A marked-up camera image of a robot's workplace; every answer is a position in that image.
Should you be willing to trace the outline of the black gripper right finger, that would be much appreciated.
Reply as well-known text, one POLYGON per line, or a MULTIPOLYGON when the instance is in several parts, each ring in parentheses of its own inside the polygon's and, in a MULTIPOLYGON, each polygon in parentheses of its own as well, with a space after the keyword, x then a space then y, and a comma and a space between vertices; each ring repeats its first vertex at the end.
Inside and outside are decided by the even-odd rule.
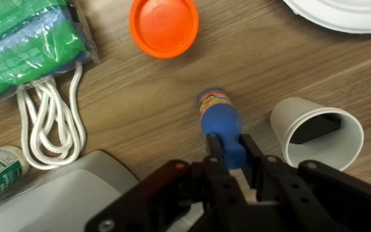
POLYGON ((239 135, 239 143, 243 145, 245 151, 245 171, 254 171, 260 161, 262 158, 262 152, 258 148, 258 145, 254 143, 254 140, 251 138, 249 134, 240 134, 239 135))

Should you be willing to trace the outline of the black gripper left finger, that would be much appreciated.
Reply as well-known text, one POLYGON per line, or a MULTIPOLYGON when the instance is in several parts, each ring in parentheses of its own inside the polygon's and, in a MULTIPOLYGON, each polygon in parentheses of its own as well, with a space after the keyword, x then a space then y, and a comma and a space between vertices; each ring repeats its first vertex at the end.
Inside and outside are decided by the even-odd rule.
POLYGON ((204 157, 204 166, 208 173, 226 173, 227 167, 224 160, 224 149, 220 139, 215 134, 206 136, 207 156, 204 157))

